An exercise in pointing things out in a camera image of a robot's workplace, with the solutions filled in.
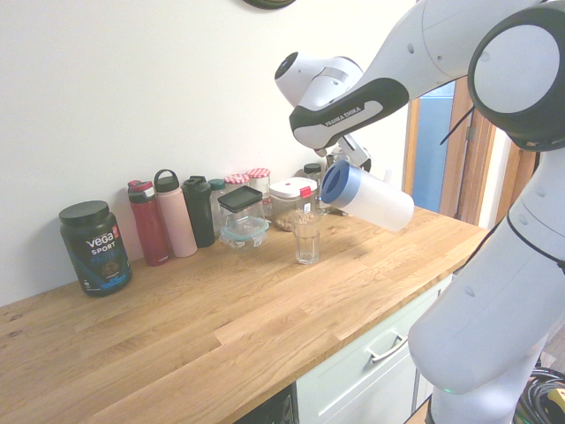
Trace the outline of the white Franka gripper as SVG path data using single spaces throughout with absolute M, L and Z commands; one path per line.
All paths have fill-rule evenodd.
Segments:
M 340 152 L 337 156 L 339 160 L 345 160 L 364 171 L 371 170 L 371 155 L 364 147 L 355 141 L 351 134 L 345 134 L 338 140 L 337 144 L 340 148 Z

